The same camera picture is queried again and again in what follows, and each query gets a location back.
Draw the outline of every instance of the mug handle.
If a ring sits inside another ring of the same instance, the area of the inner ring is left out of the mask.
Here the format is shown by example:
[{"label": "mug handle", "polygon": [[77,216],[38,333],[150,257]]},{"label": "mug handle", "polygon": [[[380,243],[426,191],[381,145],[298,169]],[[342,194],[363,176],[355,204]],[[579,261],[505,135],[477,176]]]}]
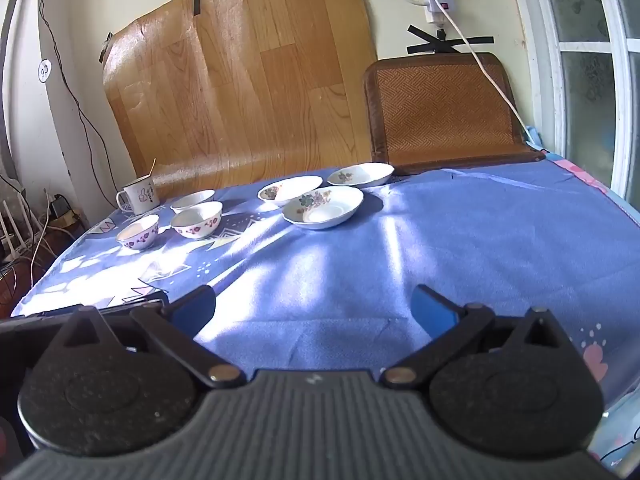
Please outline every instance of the mug handle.
[{"label": "mug handle", "polygon": [[127,194],[124,191],[118,192],[118,194],[116,195],[116,202],[118,203],[118,207],[120,208],[120,210],[123,213],[130,213],[131,212],[131,204],[129,202],[125,202],[124,200],[122,200],[122,202],[121,202],[120,201],[120,196],[121,195],[126,196]]}]

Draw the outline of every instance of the black device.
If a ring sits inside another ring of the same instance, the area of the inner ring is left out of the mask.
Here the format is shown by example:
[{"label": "black device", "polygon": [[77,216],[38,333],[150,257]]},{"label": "black device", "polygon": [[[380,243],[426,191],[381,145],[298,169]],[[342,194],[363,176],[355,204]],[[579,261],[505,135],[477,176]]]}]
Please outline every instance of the black device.
[{"label": "black device", "polygon": [[586,452],[600,389],[549,311],[501,317],[422,290],[458,321],[378,382],[247,381],[171,325],[180,303],[2,323],[2,398],[15,395],[0,415],[27,456],[6,478],[616,478]]}]

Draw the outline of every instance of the gray ribbed surface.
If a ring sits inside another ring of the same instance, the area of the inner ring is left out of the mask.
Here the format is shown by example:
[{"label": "gray ribbed surface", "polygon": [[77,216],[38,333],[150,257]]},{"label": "gray ribbed surface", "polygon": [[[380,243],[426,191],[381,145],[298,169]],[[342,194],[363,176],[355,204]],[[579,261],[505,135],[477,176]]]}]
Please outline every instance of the gray ribbed surface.
[{"label": "gray ribbed surface", "polygon": [[36,453],[7,480],[611,480],[586,454],[515,463],[460,446],[419,398],[366,372],[259,372],[212,392],[164,442],[127,456]]}]

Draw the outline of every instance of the shallow dish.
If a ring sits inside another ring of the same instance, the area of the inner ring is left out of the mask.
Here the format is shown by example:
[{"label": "shallow dish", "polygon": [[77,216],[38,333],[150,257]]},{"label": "shallow dish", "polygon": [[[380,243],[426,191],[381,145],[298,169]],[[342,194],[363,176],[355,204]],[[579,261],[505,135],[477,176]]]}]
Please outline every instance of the shallow dish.
[{"label": "shallow dish", "polygon": [[222,218],[222,202],[205,202],[191,206],[171,220],[178,234],[192,240],[200,240],[213,234]]},{"label": "shallow dish", "polygon": [[159,221],[158,215],[143,216],[120,231],[116,240],[127,249],[144,251],[156,240]]},{"label": "shallow dish", "polygon": [[327,182],[332,186],[382,186],[394,172],[394,167],[382,162],[365,162],[334,171]]},{"label": "shallow dish", "polygon": [[258,198],[267,204],[284,207],[292,199],[315,190],[321,184],[321,176],[295,176],[264,186],[258,192]]},{"label": "shallow dish", "polygon": [[363,200],[355,187],[323,187],[289,202],[282,215],[304,229],[328,229],[351,218]]},{"label": "shallow dish", "polygon": [[203,191],[196,191],[195,193],[191,193],[190,195],[183,196],[176,200],[171,209],[174,210],[176,214],[181,213],[185,209],[190,208],[196,204],[201,204],[203,202],[208,202],[213,198],[215,191],[212,189],[204,189]]}]

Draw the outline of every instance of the round white sticker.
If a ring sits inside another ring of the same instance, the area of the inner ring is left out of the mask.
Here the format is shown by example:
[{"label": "round white sticker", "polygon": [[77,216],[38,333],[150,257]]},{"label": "round white sticker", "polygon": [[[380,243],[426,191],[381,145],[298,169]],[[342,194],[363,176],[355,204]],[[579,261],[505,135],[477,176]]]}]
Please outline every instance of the round white sticker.
[{"label": "round white sticker", "polygon": [[43,60],[38,67],[38,79],[40,79],[41,83],[44,83],[47,79],[49,79],[49,75],[51,74],[51,62],[48,59]]}]

